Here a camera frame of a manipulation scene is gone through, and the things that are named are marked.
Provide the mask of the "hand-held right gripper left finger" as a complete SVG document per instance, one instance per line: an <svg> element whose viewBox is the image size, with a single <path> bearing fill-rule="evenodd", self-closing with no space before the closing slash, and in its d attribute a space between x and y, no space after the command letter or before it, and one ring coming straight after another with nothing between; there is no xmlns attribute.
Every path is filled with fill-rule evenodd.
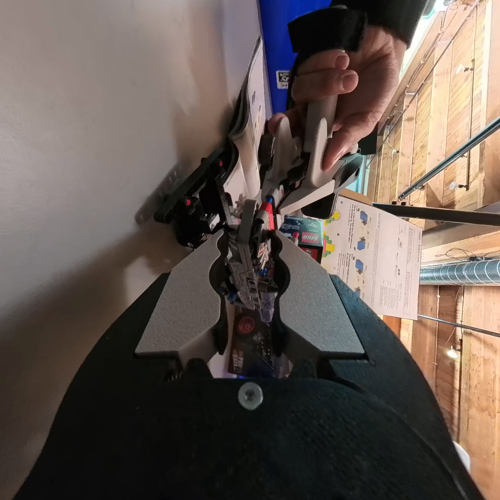
<svg viewBox="0 0 500 500"><path fill-rule="evenodd" d="M191 359L209 363L228 344L224 279L228 235L223 229L172 268L134 354L169 358L186 368Z"/></svg>

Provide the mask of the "open instruction booklet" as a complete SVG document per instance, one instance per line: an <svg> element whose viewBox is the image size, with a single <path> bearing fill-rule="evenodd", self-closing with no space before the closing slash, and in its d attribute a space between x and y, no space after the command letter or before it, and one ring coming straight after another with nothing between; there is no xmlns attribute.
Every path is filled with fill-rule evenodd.
<svg viewBox="0 0 500 500"><path fill-rule="evenodd" d="M246 197L255 198L260 192L258 152L266 122L264 43L261 35L255 42L239 97L235 123L228 137L239 153Z"/></svg>

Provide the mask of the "thin metal rod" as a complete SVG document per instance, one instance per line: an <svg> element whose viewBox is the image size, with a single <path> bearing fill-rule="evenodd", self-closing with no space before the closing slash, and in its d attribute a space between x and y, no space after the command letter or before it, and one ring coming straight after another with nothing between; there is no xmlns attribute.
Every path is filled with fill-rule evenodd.
<svg viewBox="0 0 500 500"><path fill-rule="evenodd" d="M437 322L437 323L442 323L442 324L446 324L448 326L452 326L454 328L460 328L462 330L469 330L471 332L485 334L485 335L492 336L492 337L495 337L495 338L499 339L499 333L493 332L493 331L488 330L488 329L478 328L478 327L473 327L473 326L468 326L468 325L463 324L463 323L442 320L440 318L436 318L436 317L432 317L432 316L427 316L427 315L422 315L422 314L418 314L417 317L419 319L422 319L422 320L429 320L429 321L433 321L433 322Z"/></svg>

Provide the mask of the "black toy set box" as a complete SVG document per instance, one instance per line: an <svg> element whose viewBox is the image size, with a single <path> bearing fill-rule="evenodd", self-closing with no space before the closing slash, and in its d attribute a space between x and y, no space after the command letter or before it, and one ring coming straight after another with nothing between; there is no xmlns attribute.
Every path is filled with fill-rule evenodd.
<svg viewBox="0 0 500 500"><path fill-rule="evenodd" d="M285 216L280 229L312 259L320 263L323 255L322 221ZM271 326L275 291L261 293L260 309L248 309L232 279L222 290L229 303L235 306L234 326L228 354L229 378L286 378L291 371L287 358L277 356L272 347Z"/></svg>

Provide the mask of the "silver ventilation duct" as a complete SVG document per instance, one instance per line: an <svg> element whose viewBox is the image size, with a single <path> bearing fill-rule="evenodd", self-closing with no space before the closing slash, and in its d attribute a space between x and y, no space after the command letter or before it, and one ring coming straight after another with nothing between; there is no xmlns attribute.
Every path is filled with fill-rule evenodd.
<svg viewBox="0 0 500 500"><path fill-rule="evenodd" d="M499 286L499 258L473 258L422 266L422 285Z"/></svg>

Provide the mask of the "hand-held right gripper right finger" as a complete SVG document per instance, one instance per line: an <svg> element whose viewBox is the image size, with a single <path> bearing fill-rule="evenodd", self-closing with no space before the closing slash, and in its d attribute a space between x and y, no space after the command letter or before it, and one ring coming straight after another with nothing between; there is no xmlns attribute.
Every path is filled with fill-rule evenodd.
<svg viewBox="0 0 500 500"><path fill-rule="evenodd" d="M273 279L278 287L272 347L293 365L363 360L366 352L328 272L279 231L272 231Z"/></svg>

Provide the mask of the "black ceiling track rail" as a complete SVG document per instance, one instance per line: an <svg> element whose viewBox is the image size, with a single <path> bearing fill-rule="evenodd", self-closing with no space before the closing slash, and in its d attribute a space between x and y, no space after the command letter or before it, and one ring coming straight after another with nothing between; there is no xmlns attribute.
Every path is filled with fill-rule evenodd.
<svg viewBox="0 0 500 500"><path fill-rule="evenodd" d="M417 179L415 182L409 185L409 187L404 190L400 195L398 195L398 200L403 200L407 198L411 193L419 190L428 183L431 179L436 177L439 173L443 172L448 166L452 165L459 158L470 152L474 147L478 146L480 143L489 138L492 134L499 130L499 116L481 129L476 135L471 137L465 144L459 147L452 154L447 156L444 160L433 167L429 172L423 175L421 178Z"/></svg>

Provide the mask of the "light grey desk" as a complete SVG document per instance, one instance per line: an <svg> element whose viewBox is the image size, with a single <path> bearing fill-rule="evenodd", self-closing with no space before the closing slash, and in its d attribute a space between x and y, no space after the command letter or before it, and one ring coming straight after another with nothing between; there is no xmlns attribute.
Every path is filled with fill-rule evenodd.
<svg viewBox="0 0 500 500"><path fill-rule="evenodd" d="M155 205L226 138L259 24L257 1L1 1L1 499L186 255Z"/></svg>

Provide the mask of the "tagged blue storage bin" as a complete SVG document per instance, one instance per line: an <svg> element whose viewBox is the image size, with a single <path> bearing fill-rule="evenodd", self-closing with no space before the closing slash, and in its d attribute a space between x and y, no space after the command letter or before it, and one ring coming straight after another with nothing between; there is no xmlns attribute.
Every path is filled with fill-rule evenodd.
<svg viewBox="0 0 500 500"><path fill-rule="evenodd" d="M286 110L290 72L296 58L289 22L330 4L331 1L259 1L272 114Z"/></svg>

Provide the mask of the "grey red brick truck model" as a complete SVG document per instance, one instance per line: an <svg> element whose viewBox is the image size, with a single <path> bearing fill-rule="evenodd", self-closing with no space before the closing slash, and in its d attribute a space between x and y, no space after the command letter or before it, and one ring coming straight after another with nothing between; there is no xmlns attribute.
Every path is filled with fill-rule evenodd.
<svg viewBox="0 0 500 500"><path fill-rule="evenodd" d="M193 249L223 229L228 254L220 291L230 303L256 311L270 324L278 294L271 233L279 228L283 198L282 184L268 190L261 202L247 197L238 149L228 141L163 196L153 218L171 224L178 243Z"/></svg>

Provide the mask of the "instruction poster on board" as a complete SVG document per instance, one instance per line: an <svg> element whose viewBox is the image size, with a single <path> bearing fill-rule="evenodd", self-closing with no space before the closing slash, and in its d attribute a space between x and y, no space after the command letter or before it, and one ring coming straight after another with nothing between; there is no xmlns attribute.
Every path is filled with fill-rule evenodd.
<svg viewBox="0 0 500 500"><path fill-rule="evenodd" d="M367 196L365 196L361 193L358 193L356 191L352 191L349 189L342 189L339 192L339 196L351 199L351 200L356 201L358 203L364 203L366 205L372 206L372 201Z"/></svg>

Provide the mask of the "person's left hand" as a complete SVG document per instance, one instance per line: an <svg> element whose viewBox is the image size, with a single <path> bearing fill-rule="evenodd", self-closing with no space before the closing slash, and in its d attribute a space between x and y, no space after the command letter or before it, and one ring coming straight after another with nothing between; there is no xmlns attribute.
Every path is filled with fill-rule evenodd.
<svg viewBox="0 0 500 500"><path fill-rule="evenodd" d="M324 150L327 171L378 124L398 85L407 44L388 28L368 26L356 52L331 49L298 66L291 86L294 105L274 114L268 129L276 135L287 117L292 136L303 135L308 104L337 96L333 136Z"/></svg>

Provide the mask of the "printed instruction sheet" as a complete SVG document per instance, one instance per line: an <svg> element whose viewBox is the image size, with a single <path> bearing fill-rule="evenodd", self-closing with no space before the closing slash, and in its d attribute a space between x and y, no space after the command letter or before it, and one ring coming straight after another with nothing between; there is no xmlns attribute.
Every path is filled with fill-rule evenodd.
<svg viewBox="0 0 500 500"><path fill-rule="evenodd" d="M377 315L417 319L422 229L374 206L339 196L323 221L321 265Z"/></svg>

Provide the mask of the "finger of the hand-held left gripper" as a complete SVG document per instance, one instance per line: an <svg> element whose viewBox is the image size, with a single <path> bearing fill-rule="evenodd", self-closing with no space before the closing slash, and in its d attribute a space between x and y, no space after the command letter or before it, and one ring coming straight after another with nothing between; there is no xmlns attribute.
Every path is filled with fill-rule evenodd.
<svg viewBox="0 0 500 500"><path fill-rule="evenodd" d="M285 216L300 210L305 216L332 216L342 189L334 180L317 189L301 185L284 196L277 213Z"/></svg>
<svg viewBox="0 0 500 500"><path fill-rule="evenodd" d="M278 188L287 178L289 170L302 163L300 138L284 134L272 137L264 134L259 144L259 175L261 196Z"/></svg>

